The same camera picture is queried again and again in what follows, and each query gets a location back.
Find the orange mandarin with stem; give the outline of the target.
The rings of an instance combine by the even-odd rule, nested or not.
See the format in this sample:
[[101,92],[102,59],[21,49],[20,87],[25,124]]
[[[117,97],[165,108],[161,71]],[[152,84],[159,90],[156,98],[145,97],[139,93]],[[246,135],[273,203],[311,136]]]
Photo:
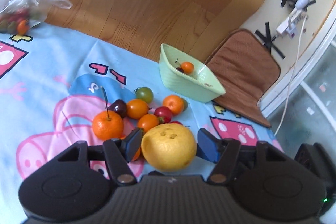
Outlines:
[[98,139],[106,141],[109,139],[120,138],[123,134],[124,123],[119,114],[112,110],[108,110],[108,97],[104,87],[101,87],[105,110],[98,113],[92,121],[92,131]]

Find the orange cherry tomato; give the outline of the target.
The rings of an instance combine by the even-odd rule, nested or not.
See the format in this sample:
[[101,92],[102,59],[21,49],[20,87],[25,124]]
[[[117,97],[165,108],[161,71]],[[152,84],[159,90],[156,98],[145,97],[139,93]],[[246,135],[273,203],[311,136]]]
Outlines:
[[126,103],[127,116],[131,119],[140,119],[149,113],[149,106],[141,99],[133,99]]

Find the large yellow citrus fruit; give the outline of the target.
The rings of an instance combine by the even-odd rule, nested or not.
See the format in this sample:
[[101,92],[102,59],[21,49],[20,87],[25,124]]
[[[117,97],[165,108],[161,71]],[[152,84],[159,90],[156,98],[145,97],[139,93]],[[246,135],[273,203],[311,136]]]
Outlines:
[[176,123],[161,124],[142,138],[141,151],[145,160],[162,172],[175,172],[190,165],[197,153],[194,134]]

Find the red cherry tomato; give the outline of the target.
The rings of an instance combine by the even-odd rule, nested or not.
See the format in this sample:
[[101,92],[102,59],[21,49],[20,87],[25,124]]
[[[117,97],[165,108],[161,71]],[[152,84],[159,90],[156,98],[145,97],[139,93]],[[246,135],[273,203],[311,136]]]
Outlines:
[[156,108],[154,115],[158,118],[160,124],[170,123],[173,119],[173,113],[166,106]]

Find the green cherry tomato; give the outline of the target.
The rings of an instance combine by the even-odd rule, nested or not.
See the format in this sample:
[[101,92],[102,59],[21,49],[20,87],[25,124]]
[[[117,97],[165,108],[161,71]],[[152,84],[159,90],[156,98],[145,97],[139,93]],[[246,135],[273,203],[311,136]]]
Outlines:
[[153,92],[148,87],[137,88],[134,91],[134,93],[137,99],[140,99],[146,102],[147,104],[150,104],[153,101],[153,98],[154,98]]

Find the small orange mandarin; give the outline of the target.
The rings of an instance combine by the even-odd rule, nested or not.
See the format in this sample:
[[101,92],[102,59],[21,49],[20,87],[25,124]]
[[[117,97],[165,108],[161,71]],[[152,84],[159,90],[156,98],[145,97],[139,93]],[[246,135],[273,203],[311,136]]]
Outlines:
[[174,116],[181,114],[184,109],[182,98],[174,94],[165,97],[162,104],[163,106],[168,107]]

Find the light green plastic basket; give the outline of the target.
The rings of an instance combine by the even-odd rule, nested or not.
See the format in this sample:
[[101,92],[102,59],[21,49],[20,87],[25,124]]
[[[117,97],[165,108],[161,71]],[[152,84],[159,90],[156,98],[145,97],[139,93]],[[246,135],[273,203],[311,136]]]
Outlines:
[[[194,66],[190,74],[177,69],[184,62],[190,62]],[[210,68],[168,44],[161,44],[159,73],[165,87],[195,101],[207,103],[226,93]]]

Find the brown seat cushion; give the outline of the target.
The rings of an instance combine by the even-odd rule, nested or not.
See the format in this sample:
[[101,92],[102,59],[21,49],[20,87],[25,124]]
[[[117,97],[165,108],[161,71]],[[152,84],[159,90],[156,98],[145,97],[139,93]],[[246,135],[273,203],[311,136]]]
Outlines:
[[258,102],[276,83],[281,69],[252,32],[246,29],[231,32],[205,64],[226,89],[224,95],[214,99],[216,104],[264,127],[271,127]]

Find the small orange in basket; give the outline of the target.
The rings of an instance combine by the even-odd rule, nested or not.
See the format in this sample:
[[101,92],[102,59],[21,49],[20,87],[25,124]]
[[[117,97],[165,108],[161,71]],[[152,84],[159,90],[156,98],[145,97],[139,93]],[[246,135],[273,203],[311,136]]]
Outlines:
[[190,75],[194,71],[194,65],[191,62],[185,61],[181,63],[181,69],[184,73]]

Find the cartoon pig blue blanket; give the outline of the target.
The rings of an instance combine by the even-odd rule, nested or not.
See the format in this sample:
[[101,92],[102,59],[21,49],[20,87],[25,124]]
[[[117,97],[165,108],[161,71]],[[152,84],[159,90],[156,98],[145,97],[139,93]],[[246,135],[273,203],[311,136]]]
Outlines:
[[156,109],[170,95],[158,63],[74,30],[41,24],[1,34],[1,223],[21,223],[24,178],[84,140],[99,145],[93,118],[148,87]]

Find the black tape cross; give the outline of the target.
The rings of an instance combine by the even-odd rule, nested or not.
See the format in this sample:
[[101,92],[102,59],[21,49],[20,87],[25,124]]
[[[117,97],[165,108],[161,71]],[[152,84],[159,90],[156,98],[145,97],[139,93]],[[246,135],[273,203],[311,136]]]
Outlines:
[[261,40],[264,48],[269,52],[272,53],[272,50],[275,50],[276,53],[282,58],[285,58],[284,53],[282,53],[279,48],[273,43],[278,35],[272,36],[270,32],[269,22],[265,22],[265,35],[262,34],[259,30],[256,30],[254,34]]

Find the white power strip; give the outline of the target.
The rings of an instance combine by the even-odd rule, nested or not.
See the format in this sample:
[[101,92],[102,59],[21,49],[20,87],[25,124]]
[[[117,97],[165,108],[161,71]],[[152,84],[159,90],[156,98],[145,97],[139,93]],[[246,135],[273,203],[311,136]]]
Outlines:
[[288,36],[290,39],[294,38],[297,34],[297,25],[304,19],[306,12],[304,10],[294,10],[289,16],[276,28],[276,32],[279,36]]

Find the orange fruit in bag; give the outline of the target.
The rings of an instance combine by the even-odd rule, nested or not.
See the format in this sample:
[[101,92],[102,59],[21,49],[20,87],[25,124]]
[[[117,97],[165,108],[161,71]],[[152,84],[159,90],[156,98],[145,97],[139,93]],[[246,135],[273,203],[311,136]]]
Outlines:
[[30,29],[28,20],[21,20],[17,25],[17,33],[20,36],[23,36]]

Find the clear plastic fruit bag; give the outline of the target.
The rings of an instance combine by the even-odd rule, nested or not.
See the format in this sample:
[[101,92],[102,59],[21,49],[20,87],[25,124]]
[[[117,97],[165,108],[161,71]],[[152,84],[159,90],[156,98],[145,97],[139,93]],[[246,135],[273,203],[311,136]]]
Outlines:
[[1,33],[17,33],[21,20],[28,20],[30,29],[44,22],[51,7],[69,10],[69,0],[1,0]]

